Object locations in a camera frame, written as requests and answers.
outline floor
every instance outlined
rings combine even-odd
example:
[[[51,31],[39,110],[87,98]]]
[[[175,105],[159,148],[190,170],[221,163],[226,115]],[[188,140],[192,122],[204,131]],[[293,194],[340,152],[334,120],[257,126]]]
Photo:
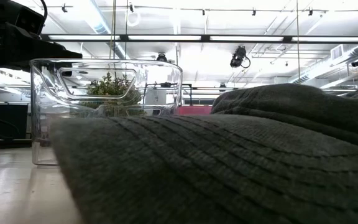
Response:
[[[0,150],[0,223],[83,223],[58,167],[31,161],[31,149]]]

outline gray knit fabric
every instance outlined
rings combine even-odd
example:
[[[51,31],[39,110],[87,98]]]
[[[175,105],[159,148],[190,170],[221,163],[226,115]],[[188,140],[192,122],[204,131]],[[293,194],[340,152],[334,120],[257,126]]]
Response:
[[[335,112],[325,100],[318,106],[334,111],[319,113],[315,103],[298,102],[310,109],[293,113],[294,106],[278,112],[280,103],[273,103],[265,108],[268,118],[258,106],[270,98],[283,100],[285,89],[294,87],[275,88],[269,96],[254,96],[255,90],[242,91],[241,97],[239,91],[225,93],[213,108],[215,113],[236,113],[249,104],[256,112],[248,115],[64,119],[53,124],[52,144],[85,222],[358,223],[358,108],[346,110],[354,126],[342,126],[337,118],[324,123],[321,117],[343,115],[342,107]],[[309,90],[309,101],[322,94],[306,86],[297,91]],[[314,128],[307,128],[308,123]],[[341,131],[353,142],[337,138]]]

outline ceiling beam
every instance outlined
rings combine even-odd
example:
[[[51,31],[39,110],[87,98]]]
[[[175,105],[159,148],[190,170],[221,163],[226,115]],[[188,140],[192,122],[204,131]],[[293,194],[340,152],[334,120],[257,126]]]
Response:
[[[108,42],[110,35],[97,34],[41,34],[43,40],[53,42]],[[171,35],[131,34],[116,35],[115,42],[169,42],[169,43],[236,43],[236,44],[358,44],[358,36],[330,35]]]

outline clear plastic container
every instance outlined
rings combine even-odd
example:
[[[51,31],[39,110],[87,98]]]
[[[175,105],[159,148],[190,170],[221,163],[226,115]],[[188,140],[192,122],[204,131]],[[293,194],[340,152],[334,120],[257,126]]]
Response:
[[[56,165],[50,124],[60,118],[158,116],[181,104],[180,67],[147,60],[31,61],[33,163]]]

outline red object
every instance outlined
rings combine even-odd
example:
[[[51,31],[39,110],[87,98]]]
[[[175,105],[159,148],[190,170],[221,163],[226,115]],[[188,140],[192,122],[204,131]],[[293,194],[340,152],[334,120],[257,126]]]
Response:
[[[210,114],[212,106],[181,106],[177,109],[180,115]]]

